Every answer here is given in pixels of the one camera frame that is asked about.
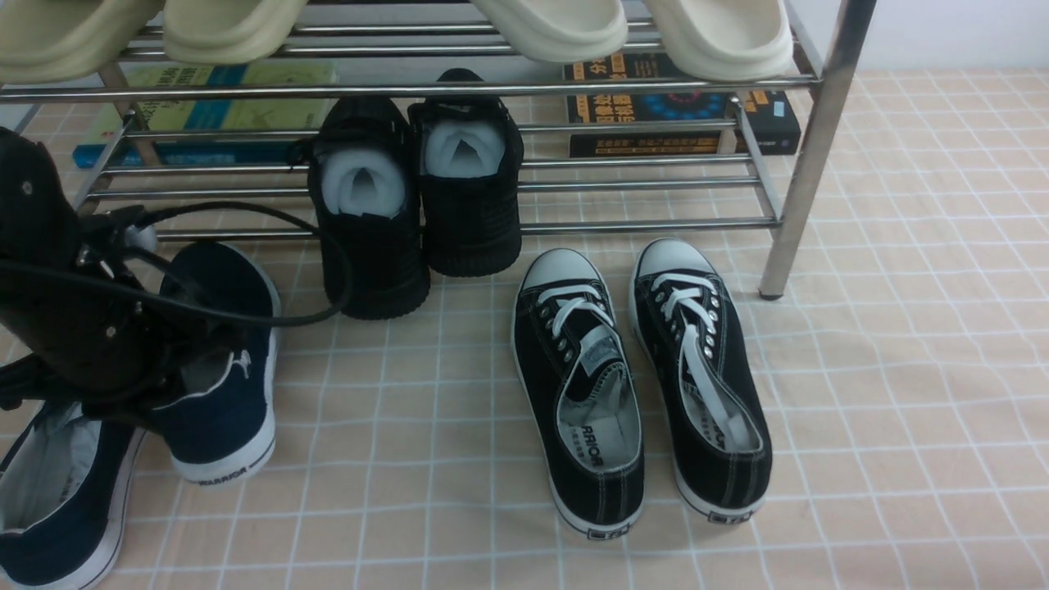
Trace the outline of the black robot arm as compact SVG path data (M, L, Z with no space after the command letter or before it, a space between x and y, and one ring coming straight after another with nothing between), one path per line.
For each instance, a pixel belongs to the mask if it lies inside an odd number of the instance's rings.
M79 216L41 143L2 131L2 325L29 355L2 368L2 407L79 404L144 426L188 396L186 370L247 344L202 285L131 243L141 206Z

